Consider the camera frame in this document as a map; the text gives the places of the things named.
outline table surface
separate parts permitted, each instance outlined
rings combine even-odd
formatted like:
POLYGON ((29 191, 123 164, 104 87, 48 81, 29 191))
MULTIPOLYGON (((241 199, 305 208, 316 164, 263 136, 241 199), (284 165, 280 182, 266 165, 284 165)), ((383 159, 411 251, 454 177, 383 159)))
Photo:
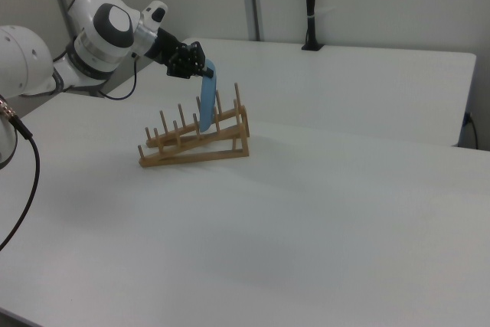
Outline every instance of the table surface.
MULTIPOLYGON (((70 94, 24 118, 41 180, 0 307, 50 327, 488 323, 487 152, 252 120, 249 158, 143 169, 159 119, 70 94)), ((33 174, 22 141, 0 238, 33 174)))
MULTIPOLYGON (((200 41, 217 67, 222 97, 243 91, 254 121, 453 146, 459 141, 475 55, 297 44, 200 41)), ((131 101, 158 108, 195 104, 201 81, 166 76, 151 64, 131 101)), ((124 96, 132 78, 111 94, 124 96)))

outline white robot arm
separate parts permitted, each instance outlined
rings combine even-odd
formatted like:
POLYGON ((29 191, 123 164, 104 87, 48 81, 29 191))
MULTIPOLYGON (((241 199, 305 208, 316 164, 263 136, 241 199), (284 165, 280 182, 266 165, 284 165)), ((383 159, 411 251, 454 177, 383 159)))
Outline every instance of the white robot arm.
POLYGON ((199 43, 183 44, 160 28, 167 10, 160 1, 137 11, 121 0, 73 0, 68 15, 79 34, 55 62, 34 32, 0 27, 0 169, 13 155, 16 143, 7 122, 8 112, 15 114, 6 103, 9 97, 98 88, 130 53, 164 64, 169 76, 212 77, 199 43))

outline black cable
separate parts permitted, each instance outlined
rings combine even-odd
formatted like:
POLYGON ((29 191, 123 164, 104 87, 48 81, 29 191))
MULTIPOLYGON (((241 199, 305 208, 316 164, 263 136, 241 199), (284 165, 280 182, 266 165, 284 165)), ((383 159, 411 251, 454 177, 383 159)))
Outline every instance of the black cable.
POLYGON ((36 142, 34 142, 34 140, 32 139, 32 136, 28 137, 27 140, 30 142, 32 149, 34 150, 34 157, 36 159, 36 172, 34 175, 34 183, 32 185, 31 195, 29 196, 28 203, 25 205, 25 208, 22 211, 20 218, 17 220, 17 224, 15 224, 15 226, 11 230, 10 234, 5 238, 5 240, 3 240, 3 243, 0 244, 0 252, 7 245, 7 243, 12 239, 15 232, 21 226, 22 221, 24 221, 25 216, 28 214, 29 208, 31 208, 32 200, 34 199, 34 195, 36 194, 36 190, 38 189, 39 171, 41 168, 41 163, 40 163, 40 159, 39 159, 39 151, 38 151, 38 147, 36 146, 36 142))
POLYGON ((131 89, 131 92, 129 92, 127 95, 125 95, 124 97, 111 97, 111 96, 108 96, 106 95, 104 92, 102 92, 101 90, 99 90, 98 92, 104 96, 105 98, 109 99, 109 100, 114 100, 114 101, 121 101, 121 100, 125 100, 127 99, 128 97, 130 97, 132 95, 133 92, 135 92, 135 89, 136 89, 136 74, 138 73, 138 71, 136 70, 136 62, 138 61, 138 57, 135 57, 135 62, 133 64, 133 71, 134 71, 134 74, 135 74, 135 82, 134 84, 132 85, 132 89, 131 89))
POLYGON ((473 121, 473 118, 471 116, 468 118, 468 123, 472 124, 473 133, 475 133, 475 148, 479 149, 478 148, 478 135, 476 134, 476 126, 475 126, 475 122, 473 121))
POLYGON ((59 60, 60 60, 62 57, 64 57, 66 54, 67 54, 67 51, 65 50, 63 53, 61 53, 60 55, 58 55, 57 57, 55 57, 55 58, 53 59, 53 63, 54 63, 54 62, 59 61, 59 60))

